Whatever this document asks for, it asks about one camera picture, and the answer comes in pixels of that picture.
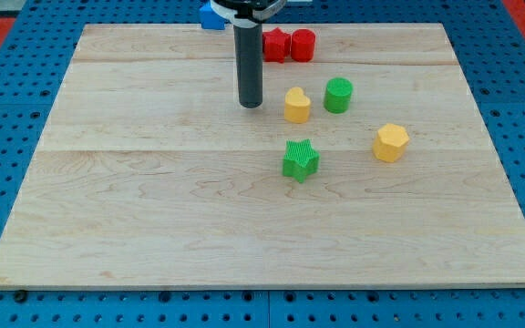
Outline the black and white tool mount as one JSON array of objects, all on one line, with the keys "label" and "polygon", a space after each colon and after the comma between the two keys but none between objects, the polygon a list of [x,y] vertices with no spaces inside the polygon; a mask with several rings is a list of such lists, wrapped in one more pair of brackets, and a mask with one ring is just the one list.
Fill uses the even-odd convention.
[{"label": "black and white tool mount", "polygon": [[240,28],[253,28],[280,12],[286,0],[210,0],[211,9]]}]

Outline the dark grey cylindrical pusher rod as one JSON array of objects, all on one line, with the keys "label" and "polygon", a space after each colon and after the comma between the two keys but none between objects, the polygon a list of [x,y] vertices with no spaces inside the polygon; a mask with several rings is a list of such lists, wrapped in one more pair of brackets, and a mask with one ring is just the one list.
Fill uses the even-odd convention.
[{"label": "dark grey cylindrical pusher rod", "polygon": [[235,26],[233,33],[239,102],[244,108],[257,108],[263,102],[262,26]]}]

